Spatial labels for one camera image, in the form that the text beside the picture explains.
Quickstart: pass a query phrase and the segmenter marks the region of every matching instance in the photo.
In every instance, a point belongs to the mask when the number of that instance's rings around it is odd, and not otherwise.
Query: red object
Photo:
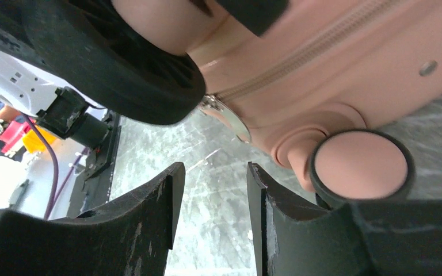
[[[20,124],[19,122],[12,121],[4,133],[0,135],[0,140],[6,144],[1,152],[3,154],[8,152],[30,130],[31,128],[27,122]]]

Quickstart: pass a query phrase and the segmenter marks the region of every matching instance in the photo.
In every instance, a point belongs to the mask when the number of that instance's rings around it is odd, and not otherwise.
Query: zipper pull
[[[233,112],[233,110],[216,98],[216,96],[205,95],[199,108],[201,110],[216,112],[223,117],[231,125],[231,130],[241,142],[245,144],[250,144],[252,142],[252,136],[245,123]]]

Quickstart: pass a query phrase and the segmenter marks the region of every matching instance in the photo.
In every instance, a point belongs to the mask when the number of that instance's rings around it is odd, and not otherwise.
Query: black wheel
[[[134,120],[181,121],[205,94],[186,54],[171,55],[134,32],[109,0],[32,0],[23,12],[39,55],[91,99]]]
[[[416,178],[409,150],[385,133],[354,129],[329,136],[309,159],[309,176],[335,209],[354,200],[404,200]]]
[[[316,198],[316,204],[321,207],[321,208],[325,208],[326,210],[331,210],[331,206],[328,205],[328,203],[326,203],[326,201],[324,201],[319,194],[315,194],[314,197]]]

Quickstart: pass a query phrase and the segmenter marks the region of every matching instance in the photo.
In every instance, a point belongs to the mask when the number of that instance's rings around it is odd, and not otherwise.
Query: scratched floor surface
[[[383,130],[404,142],[416,160],[418,178],[411,197],[442,198],[442,98]],[[248,161],[313,200],[292,172],[198,112],[169,128],[124,119],[112,198],[176,161],[185,163],[187,179],[168,276],[256,275],[246,196]]]

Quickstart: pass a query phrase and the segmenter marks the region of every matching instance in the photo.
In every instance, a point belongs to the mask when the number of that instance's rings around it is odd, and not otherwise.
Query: metal rivet
[[[425,64],[423,64],[421,66],[420,76],[430,75],[432,72],[434,72],[436,70],[437,67],[438,67],[438,62],[436,62],[435,60],[431,60],[429,62],[426,62]]]

